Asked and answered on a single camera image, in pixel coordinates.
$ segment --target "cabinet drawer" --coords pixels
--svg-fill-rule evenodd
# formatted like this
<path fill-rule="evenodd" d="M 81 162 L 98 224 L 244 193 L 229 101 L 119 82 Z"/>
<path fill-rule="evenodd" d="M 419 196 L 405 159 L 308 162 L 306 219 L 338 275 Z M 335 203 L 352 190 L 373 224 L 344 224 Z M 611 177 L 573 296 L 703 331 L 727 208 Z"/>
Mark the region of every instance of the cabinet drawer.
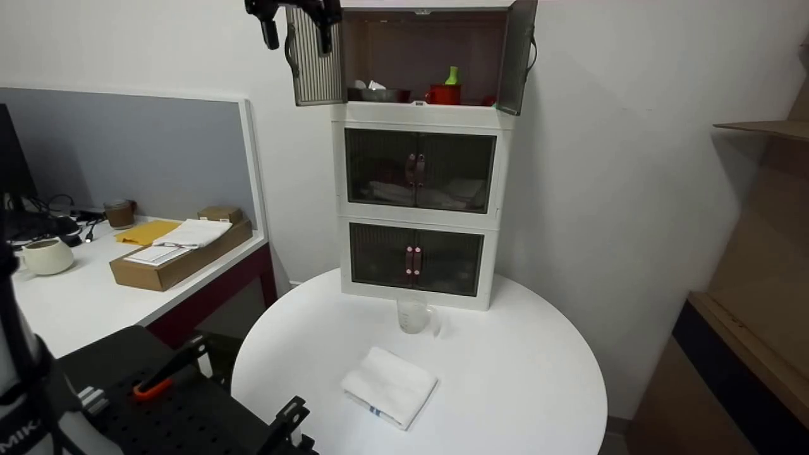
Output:
<path fill-rule="evenodd" d="M 347 129 L 347 201 L 487 214 L 496 136 Z"/>
<path fill-rule="evenodd" d="M 484 236 L 348 224 L 352 282 L 477 296 Z"/>

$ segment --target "drawer handle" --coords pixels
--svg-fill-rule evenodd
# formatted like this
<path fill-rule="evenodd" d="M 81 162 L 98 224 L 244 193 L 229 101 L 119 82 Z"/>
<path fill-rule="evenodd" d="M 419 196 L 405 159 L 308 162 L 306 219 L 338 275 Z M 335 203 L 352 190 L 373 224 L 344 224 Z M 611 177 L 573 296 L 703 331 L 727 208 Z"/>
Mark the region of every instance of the drawer handle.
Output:
<path fill-rule="evenodd" d="M 423 275 L 423 248 L 412 248 L 412 275 Z"/>
<path fill-rule="evenodd" d="M 405 248 L 405 275 L 412 275 L 412 246 Z"/>
<path fill-rule="evenodd" d="M 414 154 L 407 154 L 407 162 L 405 162 L 405 179 L 407 179 L 407 188 L 412 188 L 414 190 L 414 179 L 416 179 L 416 176 L 414 176 L 414 164 L 416 162 L 416 158 Z"/>
<path fill-rule="evenodd" d="M 426 158 L 419 154 L 419 159 L 414 162 L 414 188 L 424 188 L 424 169 L 426 169 Z"/>

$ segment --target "white cup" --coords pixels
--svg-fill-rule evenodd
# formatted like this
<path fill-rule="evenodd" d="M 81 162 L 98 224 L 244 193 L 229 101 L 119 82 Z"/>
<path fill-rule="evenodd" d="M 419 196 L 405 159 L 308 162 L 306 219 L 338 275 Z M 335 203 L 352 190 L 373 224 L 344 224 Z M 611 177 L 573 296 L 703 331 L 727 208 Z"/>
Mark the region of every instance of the white cup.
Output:
<path fill-rule="evenodd" d="M 64 241 L 48 238 L 26 243 L 21 250 L 21 263 L 33 275 L 56 275 L 69 270 L 75 259 Z"/>
<path fill-rule="evenodd" d="M 396 299 L 400 330 L 405 334 L 419 334 L 431 323 L 431 334 L 440 334 L 440 320 L 435 310 L 419 294 L 407 294 Z"/>

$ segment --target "white wall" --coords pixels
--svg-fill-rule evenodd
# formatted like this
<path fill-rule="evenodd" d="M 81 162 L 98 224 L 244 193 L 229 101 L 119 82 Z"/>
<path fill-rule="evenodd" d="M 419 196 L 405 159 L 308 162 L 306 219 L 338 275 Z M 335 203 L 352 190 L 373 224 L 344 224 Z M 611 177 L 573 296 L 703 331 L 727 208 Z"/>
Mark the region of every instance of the white wall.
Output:
<path fill-rule="evenodd" d="M 709 124 L 787 112 L 809 0 L 541 0 L 539 15 L 501 270 L 568 315 L 630 417 L 754 173 Z M 335 267 L 329 109 L 294 109 L 242 4 L 3 0 L 0 87 L 16 85 L 248 97 L 282 269 Z"/>

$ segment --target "white desk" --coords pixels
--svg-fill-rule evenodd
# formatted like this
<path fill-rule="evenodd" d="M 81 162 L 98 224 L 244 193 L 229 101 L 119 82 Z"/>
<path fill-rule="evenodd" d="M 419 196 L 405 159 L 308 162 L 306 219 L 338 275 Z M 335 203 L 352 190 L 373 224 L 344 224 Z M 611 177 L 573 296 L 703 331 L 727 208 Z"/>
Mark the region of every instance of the white desk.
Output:
<path fill-rule="evenodd" d="M 75 267 L 60 275 L 40 279 L 26 270 L 12 275 L 17 306 L 53 356 L 66 356 L 124 326 L 148 326 L 205 284 L 265 246 L 262 236 L 253 234 L 251 241 L 170 291 L 144 291 L 119 287 L 109 269 L 109 260 L 134 250 L 134 246 L 117 243 L 113 230 L 107 224 L 95 229 L 95 238 L 95 243 L 74 248 Z"/>
<path fill-rule="evenodd" d="M 579 331 L 527 289 L 497 279 L 491 312 L 438 310 L 443 336 L 407 336 L 395 302 L 342 294 L 318 275 L 271 306 L 251 330 L 232 397 L 271 423 L 301 394 L 301 430 L 329 455 L 598 454 L 607 393 Z M 382 346 L 440 384 L 405 433 L 348 401 L 338 383 Z"/>

